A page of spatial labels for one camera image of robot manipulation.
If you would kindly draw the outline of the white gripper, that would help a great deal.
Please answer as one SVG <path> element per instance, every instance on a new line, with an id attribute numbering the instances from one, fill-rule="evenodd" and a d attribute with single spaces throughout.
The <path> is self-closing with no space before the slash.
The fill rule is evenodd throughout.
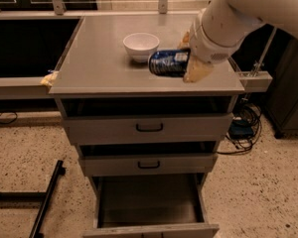
<path id="1" fill-rule="evenodd" d="M 183 76 L 186 83 L 195 83 L 209 75 L 213 71 L 212 64 L 221 63 L 227 60 L 241 45 L 242 40 L 233 46 L 221 46 L 212 41 L 202 26 L 202 18 L 205 9 L 202 9 L 193 21 L 189 32 L 186 32 L 178 44 L 178 48 L 187 49 L 190 47 L 191 54 L 187 70 Z"/>

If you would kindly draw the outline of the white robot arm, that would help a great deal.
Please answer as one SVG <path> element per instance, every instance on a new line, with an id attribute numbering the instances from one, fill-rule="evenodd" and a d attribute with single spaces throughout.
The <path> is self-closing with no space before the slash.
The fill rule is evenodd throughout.
<path id="1" fill-rule="evenodd" d="M 191 50 L 183 76 L 197 82 L 236 52 L 265 24 L 298 39 L 298 0 L 212 0 L 191 24 L 179 47 Z"/>

